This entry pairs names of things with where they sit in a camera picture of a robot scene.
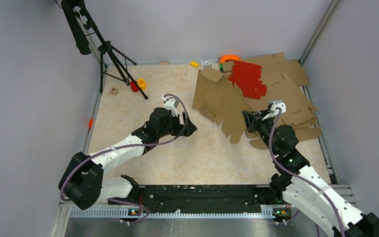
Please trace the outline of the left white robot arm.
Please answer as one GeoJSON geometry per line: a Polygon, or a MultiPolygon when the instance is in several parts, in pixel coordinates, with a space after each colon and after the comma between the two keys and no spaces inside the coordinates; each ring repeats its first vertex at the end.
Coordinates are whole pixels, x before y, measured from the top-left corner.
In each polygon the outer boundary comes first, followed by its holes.
{"type": "Polygon", "coordinates": [[[162,145],[161,138],[174,140],[189,137],[197,131],[187,112],[181,115],[171,109],[157,107],[148,121],[122,141],[99,152],[87,155],[78,152],[71,158],[59,184],[60,199],[71,201],[81,210],[100,199],[121,198],[126,204],[138,199],[138,190],[130,181],[109,181],[105,175],[124,162],[142,156],[162,145]]]}

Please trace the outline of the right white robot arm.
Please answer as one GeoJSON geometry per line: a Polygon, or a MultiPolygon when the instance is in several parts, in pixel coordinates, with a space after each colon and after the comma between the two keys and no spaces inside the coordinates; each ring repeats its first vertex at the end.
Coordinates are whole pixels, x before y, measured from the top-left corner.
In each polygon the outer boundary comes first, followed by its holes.
{"type": "Polygon", "coordinates": [[[270,182],[269,196],[275,203],[287,202],[312,220],[329,237],[379,237],[379,218],[359,210],[319,176],[297,150],[299,142],[289,125],[278,126],[281,111],[242,111],[247,132],[267,144],[278,170],[270,182]]]}

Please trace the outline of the brown cardboard box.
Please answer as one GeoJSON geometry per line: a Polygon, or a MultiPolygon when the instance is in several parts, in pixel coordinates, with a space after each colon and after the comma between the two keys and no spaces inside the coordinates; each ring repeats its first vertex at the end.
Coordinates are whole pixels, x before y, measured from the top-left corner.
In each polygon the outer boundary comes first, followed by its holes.
{"type": "Polygon", "coordinates": [[[242,112],[252,111],[242,90],[211,67],[198,71],[192,108],[221,125],[223,134],[232,144],[240,141],[247,127],[242,112]]]}

